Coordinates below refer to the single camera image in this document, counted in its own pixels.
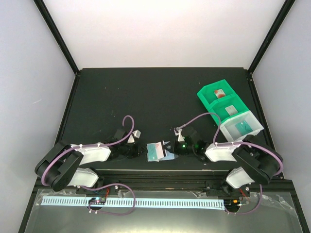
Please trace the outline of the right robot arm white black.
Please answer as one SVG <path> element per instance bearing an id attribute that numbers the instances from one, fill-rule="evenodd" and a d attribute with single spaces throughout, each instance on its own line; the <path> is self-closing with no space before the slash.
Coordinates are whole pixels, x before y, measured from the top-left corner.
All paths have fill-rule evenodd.
<path id="1" fill-rule="evenodd" d="M 268 146 L 258 145 L 253 135 L 243 140 L 228 143 L 208 143 L 196 130 L 187 127 L 174 141 L 162 144 L 164 151 L 175 155 L 192 155 L 201 162 L 234 162 L 237 168 L 230 169 L 223 180 L 208 185 L 212 192 L 229 197 L 248 184 L 269 184 L 283 171 L 283 159 Z"/>

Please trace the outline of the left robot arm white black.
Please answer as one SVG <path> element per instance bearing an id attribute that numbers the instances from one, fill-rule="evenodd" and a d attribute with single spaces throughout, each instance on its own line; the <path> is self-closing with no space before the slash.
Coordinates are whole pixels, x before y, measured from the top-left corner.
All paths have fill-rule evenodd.
<path id="1" fill-rule="evenodd" d="M 82 168 L 95 162 L 118 162 L 136 158 L 146 152 L 139 142 L 141 132 L 129 134 L 120 128 L 104 143 L 91 145 L 68 144 L 60 141 L 36 165 L 35 174 L 43 179 L 44 185 L 53 191 L 61 191 L 68 186 L 86 186 L 92 193 L 101 193 L 104 181 L 95 168 Z"/>

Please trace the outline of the black card holder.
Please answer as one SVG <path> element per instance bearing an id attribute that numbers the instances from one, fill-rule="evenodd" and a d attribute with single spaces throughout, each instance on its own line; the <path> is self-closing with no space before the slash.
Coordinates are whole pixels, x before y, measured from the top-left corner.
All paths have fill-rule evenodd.
<path id="1" fill-rule="evenodd" d="M 146 144 L 147 155 L 146 161 L 147 162 L 160 162 L 160 161 L 170 161 L 178 158 L 178 155 L 169 152 L 164 148 L 164 146 L 168 142 L 160 141 L 157 143 L 148 143 Z"/>

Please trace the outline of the teal credit card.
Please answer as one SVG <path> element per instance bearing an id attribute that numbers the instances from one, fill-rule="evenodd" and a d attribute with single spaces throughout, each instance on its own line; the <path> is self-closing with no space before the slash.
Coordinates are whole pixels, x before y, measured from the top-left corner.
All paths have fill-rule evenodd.
<path id="1" fill-rule="evenodd" d="M 247 121 L 245 120 L 237 123 L 235 127 L 237 128 L 237 130 L 239 131 L 241 135 L 246 135 L 253 131 L 252 128 L 247 123 Z"/>
<path id="2" fill-rule="evenodd" d="M 147 144 L 147 161 L 148 162 L 157 162 L 157 151 L 156 151 L 156 143 Z"/>

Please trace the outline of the white card black stripe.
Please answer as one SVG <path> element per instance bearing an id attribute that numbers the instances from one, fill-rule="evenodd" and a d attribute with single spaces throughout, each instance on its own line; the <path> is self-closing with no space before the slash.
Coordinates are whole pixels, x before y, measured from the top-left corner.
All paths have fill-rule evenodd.
<path id="1" fill-rule="evenodd" d="M 155 151 L 156 151 L 156 156 L 157 159 L 160 160 L 165 157 L 165 152 L 163 148 L 163 143 L 162 142 L 157 142 L 155 144 Z"/>

